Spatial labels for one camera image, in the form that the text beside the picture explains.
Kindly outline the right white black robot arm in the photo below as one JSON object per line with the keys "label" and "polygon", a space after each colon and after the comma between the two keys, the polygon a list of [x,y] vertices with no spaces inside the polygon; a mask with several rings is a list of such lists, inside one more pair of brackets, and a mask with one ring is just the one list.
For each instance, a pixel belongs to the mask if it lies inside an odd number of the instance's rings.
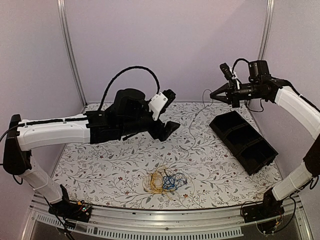
{"label": "right white black robot arm", "polygon": [[244,100],[261,99],[274,103],[290,113],[314,139],[303,162],[264,193],[258,213],[262,218],[269,218],[278,210],[278,203],[320,175],[320,110],[288,80],[273,77],[265,60],[251,61],[247,65],[249,82],[241,83],[234,73],[235,67],[222,63],[219,67],[228,82],[211,92],[210,98],[234,108]]}

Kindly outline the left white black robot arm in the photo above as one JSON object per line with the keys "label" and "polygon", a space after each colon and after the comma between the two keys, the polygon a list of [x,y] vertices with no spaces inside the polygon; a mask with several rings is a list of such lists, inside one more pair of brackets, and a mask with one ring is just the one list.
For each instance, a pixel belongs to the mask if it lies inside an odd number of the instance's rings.
{"label": "left white black robot arm", "polygon": [[4,170],[29,183],[63,216],[74,213],[67,191],[38,165],[32,150],[51,145],[80,143],[100,144],[127,140],[138,133],[148,132],[154,140],[164,142],[179,123],[163,123],[159,117],[175,100],[176,94],[165,90],[145,99],[140,90],[127,88],[116,93],[114,102],[105,110],[98,108],[66,118],[27,120],[19,114],[11,117],[9,128],[1,137],[4,142]]}

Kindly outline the floral patterned table mat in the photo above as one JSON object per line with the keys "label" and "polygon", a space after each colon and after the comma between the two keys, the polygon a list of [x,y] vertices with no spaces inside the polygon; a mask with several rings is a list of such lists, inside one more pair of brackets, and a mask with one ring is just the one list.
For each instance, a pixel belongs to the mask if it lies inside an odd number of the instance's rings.
{"label": "floral patterned table mat", "polygon": [[140,133],[126,141],[68,144],[52,178],[71,200],[135,209],[204,209],[258,202],[281,175],[275,163],[248,175],[211,130],[222,103],[178,102],[161,116],[180,123],[164,142]]}

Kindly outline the black three-compartment tray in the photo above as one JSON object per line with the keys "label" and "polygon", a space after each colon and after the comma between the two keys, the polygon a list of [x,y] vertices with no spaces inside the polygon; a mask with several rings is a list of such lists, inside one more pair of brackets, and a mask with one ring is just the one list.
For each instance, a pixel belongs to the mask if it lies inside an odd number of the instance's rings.
{"label": "black three-compartment tray", "polygon": [[278,155],[266,139],[236,111],[217,115],[209,127],[250,176],[270,165]]}

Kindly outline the right aluminium frame post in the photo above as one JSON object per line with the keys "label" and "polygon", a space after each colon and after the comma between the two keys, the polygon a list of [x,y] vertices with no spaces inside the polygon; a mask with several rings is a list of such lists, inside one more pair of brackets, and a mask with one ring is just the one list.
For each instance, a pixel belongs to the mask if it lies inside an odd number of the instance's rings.
{"label": "right aluminium frame post", "polygon": [[268,0],[266,4],[265,18],[264,18],[260,47],[258,52],[259,60],[263,60],[267,52],[268,41],[269,41],[272,23],[273,23],[274,9],[275,9],[275,0]]}

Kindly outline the aluminium frame post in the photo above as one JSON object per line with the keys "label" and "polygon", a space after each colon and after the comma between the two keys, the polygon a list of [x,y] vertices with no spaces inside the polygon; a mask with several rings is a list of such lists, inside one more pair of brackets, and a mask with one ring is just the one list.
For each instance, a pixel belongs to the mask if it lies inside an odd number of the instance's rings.
{"label": "aluminium frame post", "polygon": [[81,104],[84,107],[86,107],[88,103],[87,103],[85,92],[81,83],[81,78],[78,71],[76,58],[75,58],[75,54],[72,46],[71,34],[68,26],[66,3],[64,0],[57,0],[56,2],[57,2],[57,10],[58,10],[58,15],[59,15],[59,20],[60,20],[60,25],[62,30],[63,41],[64,41],[72,77],[74,80],[75,88],[77,90]]}
{"label": "aluminium frame post", "polygon": [[260,47],[258,52],[259,60],[263,60],[267,52],[268,41],[269,41],[272,23],[273,23],[274,9],[275,9],[275,0],[268,0],[266,4],[265,18],[264,18]]}

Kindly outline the aluminium front rail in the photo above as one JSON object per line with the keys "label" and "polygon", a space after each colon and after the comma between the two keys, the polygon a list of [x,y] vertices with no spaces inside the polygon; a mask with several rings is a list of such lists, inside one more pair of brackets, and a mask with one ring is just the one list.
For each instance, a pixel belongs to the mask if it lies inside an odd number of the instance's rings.
{"label": "aluminium front rail", "polygon": [[72,222],[74,240],[311,240],[298,196],[283,202],[276,233],[273,218],[245,222],[241,206],[193,210],[143,210],[95,205],[88,222]]}

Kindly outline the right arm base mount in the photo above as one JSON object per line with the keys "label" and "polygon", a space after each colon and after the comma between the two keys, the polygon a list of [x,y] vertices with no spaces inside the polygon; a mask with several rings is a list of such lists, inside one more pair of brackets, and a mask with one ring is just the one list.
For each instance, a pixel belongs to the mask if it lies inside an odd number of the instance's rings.
{"label": "right arm base mount", "polygon": [[274,234],[284,219],[282,203],[268,205],[245,201],[240,207],[240,215],[245,223],[256,223],[256,227],[263,235]]}

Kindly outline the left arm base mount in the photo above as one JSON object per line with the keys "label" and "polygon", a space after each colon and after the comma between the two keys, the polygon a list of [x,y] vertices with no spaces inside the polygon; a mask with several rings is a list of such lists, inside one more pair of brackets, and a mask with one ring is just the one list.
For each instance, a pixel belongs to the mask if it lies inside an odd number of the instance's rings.
{"label": "left arm base mount", "polygon": [[62,199],[57,203],[50,204],[48,212],[64,219],[88,223],[92,213],[92,204],[84,200],[71,202],[66,188],[62,184],[60,188]]}

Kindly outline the left aluminium frame post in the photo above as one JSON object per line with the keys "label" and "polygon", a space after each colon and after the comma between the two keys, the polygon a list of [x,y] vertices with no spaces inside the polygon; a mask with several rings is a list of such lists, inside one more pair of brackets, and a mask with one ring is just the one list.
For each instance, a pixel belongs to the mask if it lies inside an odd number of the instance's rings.
{"label": "left aluminium frame post", "polygon": [[78,71],[76,58],[75,58],[75,54],[72,46],[71,34],[68,26],[66,3],[64,0],[57,0],[56,2],[57,2],[57,10],[58,10],[58,15],[59,15],[59,20],[60,20],[60,25],[62,30],[63,41],[64,41],[72,77],[74,80],[75,88],[77,90],[81,104],[84,107],[86,107],[88,103],[87,103],[85,92],[81,83],[81,78]]}

